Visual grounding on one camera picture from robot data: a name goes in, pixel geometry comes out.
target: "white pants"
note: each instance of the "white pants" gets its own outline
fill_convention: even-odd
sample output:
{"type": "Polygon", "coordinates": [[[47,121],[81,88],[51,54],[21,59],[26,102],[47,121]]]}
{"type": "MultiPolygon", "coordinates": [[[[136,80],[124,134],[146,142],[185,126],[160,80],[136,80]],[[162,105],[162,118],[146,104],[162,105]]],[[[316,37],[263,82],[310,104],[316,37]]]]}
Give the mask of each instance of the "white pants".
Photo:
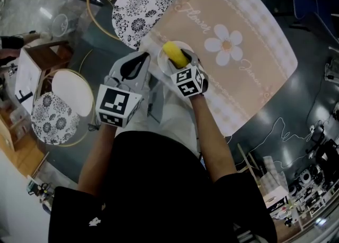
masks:
{"type": "MultiPolygon", "coordinates": [[[[163,117],[160,121],[158,134],[174,139],[190,149],[197,157],[197,134],[194,123],[185,103],[166,86],[164,88],[163,117]]],[[[144,85],[140,108],[125,128],[118,128],[115,136],[126,131],[149,131],[147,124],[149,86],[144,85]]]]}

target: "black t-shirt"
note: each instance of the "black t-shirt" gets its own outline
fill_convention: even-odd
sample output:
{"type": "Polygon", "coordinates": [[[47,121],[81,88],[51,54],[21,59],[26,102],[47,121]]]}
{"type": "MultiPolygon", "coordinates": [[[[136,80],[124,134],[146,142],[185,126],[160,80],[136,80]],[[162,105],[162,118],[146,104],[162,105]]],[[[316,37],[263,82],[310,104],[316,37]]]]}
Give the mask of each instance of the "black t-shirt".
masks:
{"type": "Polygon", "coordinates": [[[227,175],[213,184],[181,143],[152,132],[129,131],[114,140],[100,199],[56,188],[49,242],[237,242],[234,223],[276,242],[273,221],[251,175],[227,175]]]}

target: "beige tablecloth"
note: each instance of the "beige tablecloth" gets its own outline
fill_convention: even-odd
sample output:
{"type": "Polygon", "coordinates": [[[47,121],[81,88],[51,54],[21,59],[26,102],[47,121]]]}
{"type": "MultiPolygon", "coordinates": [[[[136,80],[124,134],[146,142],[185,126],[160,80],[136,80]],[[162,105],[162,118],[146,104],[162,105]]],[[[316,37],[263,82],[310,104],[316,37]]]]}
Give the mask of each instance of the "beige tablecloth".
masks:
{"type": "Polygon", "coordinates": [[[285,35],[261,0],[176,0],[142,39],[149,71],[173,91],[157,54],[168,40],[191,46],[210,78],[208,105],[225,136],[255,115],[297,68],[285,35]]]}

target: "flower petal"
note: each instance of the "flower petal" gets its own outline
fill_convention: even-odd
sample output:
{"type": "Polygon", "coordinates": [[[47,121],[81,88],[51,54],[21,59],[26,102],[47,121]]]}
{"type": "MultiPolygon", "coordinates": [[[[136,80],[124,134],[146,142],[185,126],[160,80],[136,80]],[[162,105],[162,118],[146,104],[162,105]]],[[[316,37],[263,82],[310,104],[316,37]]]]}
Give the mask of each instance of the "flower petal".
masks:
{"type": "Polygon", "coordinates": [[[237,30],[233,31],[231,33],[231,35],[229,36],[229,38],[230,38],[231,42],[236,46],[243,41],[242,34],[237,30]]]}
{"type": "Polygon", "coordinates": [[[225,51],[220,51],[218,54],[217,54],[217,64],[220,65],[220,66],[225,66],[228,64],[229,62],[229,53],[228,52],[225,52],[225,51]]]}
{"type": "Polygon", "coordinates": [[[228,39],[229,33],[227,28],[224,25],[217,24],[214,27],[214,33],[218,36],[218,38],[223,42],[228,39]]]}
{"type": "Polygon", "coordinates": [[[205,48],[210,52],[217,52],[221,50],[222,42],[217,38],[208,38],[205,41],[205,48]]]}
{"type": "Polygon", "coordinates": [[[239,61],[243,58],[243,51],[238,46],[233,46],[233,49],[231,51],[231,56],[234,60],[239,61]]]}

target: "white marker cube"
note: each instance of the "white marker cube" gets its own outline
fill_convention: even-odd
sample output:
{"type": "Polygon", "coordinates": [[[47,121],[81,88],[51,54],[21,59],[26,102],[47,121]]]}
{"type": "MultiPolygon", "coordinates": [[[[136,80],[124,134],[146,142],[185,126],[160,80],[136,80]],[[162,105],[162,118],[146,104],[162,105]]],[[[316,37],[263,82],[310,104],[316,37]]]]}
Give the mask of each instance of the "white marker cube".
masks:
{"type": "Polygon", "coordinates": [[[197,66],[172,74],[171,79],[184,97],[202,93],[203,74],[197,66]]]}
{"type": "Polygon", "coordinates": [[[102,123],[124,128],[139,109],[142,95],[100,85],[96,115],[102,123]]]}

